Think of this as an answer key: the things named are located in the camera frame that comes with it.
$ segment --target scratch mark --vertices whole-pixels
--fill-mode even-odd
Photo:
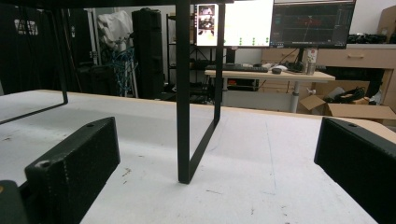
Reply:
[[[125,170],[126,170],[126,173],[123,175],[123,176],[126,176],[126,175],[128,175],[129,173],[131,173],[131,169],[129,169],[129,168],[125,168]]]
[[[210,190],[210,189],[207,189],[206,192],[212,192],[212,193],[222,194],[222,193],[220,193],[220,192],[216,192],[216,191]]]

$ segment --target cardboard box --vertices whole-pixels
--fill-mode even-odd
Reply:
[[[356,87],[364,87],[367,90],[369,82],[366,81],[329,81],[328,83],[317,83],[316,91],[319,95],[311,95],[300,101],[311,114],[331,116],[338,118],[369,119],[382,122],[383,119],[396,119],[396,114],[389,106],[365,105],[364,102],[357,101],[355,104],[327,104],[323,97],[337,87],[350,91]]]
[[[386,35],[387,43],[390,40],[390,36],[393,33],[396,33],[396,6],[388,7],[382,10],[377,33],[379,35]]]

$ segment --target screw hole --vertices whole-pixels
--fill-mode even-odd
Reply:
[[[40,161],[35,166],[38,166],[41,168],[47,168],[50,166],[50,161]]]

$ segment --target white wall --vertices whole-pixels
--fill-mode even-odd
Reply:
[[[376,34],[382,10],[395,5],[396,0],[357,0],[350,33]]]

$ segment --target keyboard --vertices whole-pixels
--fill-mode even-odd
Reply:
[[[215,65],[208,65],[206,70],[216,70]],[[240,64],[223,64],[223,71],[233,71],[233,72],[258,72],[258,73],[267,73],[268,68],[266,67],[244,67]]]

